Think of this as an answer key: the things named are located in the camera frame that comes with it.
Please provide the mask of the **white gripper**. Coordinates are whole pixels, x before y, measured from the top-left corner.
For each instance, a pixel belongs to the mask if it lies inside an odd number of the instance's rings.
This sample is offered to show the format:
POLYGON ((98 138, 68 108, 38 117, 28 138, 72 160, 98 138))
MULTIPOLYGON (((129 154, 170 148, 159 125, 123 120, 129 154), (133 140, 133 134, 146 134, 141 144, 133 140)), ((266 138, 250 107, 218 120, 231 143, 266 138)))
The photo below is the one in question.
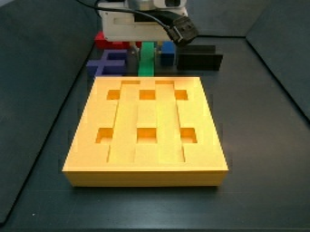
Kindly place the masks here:
MULTIPOLYGON (((187 0, 103 0, 98 6, 102 8, 137 10, 155 15, 165 11, 178 15, 187 15, 187 0)), ((162 41, 169 41, 169 35, 154 19, 141 14, 99 11, 102 17, 102 30, 110 42, 131 42, 129 48, 129 70, 137 71, 139 65, 141 49, 134 41, 155 42, 154 65, 161 65, 162 41)))

